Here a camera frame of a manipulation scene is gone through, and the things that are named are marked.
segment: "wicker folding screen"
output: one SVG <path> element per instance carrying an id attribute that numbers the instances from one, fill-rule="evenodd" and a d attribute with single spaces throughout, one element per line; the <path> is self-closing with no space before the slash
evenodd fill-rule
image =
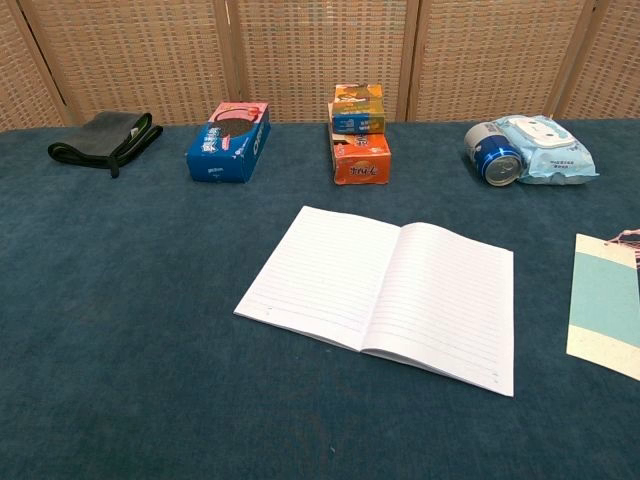
<path id="1" fill-rule="evenodd" d="M 585 0 L 423 0 L 409 120 L 538 114 Z"/>
<path id="2" fill-rule="evenodd" d="M 270 102 L 275 121 L 325 121 L 336 83 L 381 83 L 386 116 L 395 120 L 399 92 L 406 97 L 400 77 L 408 1 L 229 2 L 237 8 L 231 27 L 241 36 L 246 97 Z M 410 55 L 406 62 L 408 86 Z"/>
<path id="3" fill-rule="evenodd" d="M 640 2 L 611 0 L 602 14 L 558 107 L 563 117 L 640 117 Z"/>
<path id="4" fill-rule="evenodd" d="M 80 121 L 114 109 L 200 123 L 228 97 L 213 0 L 21 1 Z"/>
<path id="5" fill-rule="evenodd" d="M 30 54 L 26 24 L 20 29 L 21 15 L 17 5 L 12 15 L 9 4 L 0 2 L 0 131 L 63 124 L 50 90 L 55 87 Z"/>

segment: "open notebook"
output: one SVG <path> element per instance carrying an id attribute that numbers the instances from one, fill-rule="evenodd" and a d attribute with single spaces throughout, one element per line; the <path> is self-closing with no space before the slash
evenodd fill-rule
<path id="1" fill-rule="evenodd" d="M 303 207 L 238 315 L 513 396 L 513 254 Z"/>

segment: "blue can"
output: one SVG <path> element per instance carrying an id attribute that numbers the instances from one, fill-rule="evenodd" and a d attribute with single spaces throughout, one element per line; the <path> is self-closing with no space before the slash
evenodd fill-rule
<path id="1" fill-rule="evenodd" d="M 490 185 L 503 187 L 522 173 L 520 152 L 495 123 L 483 122 L 471 127 L 464 143 L 478 175 Z"/>

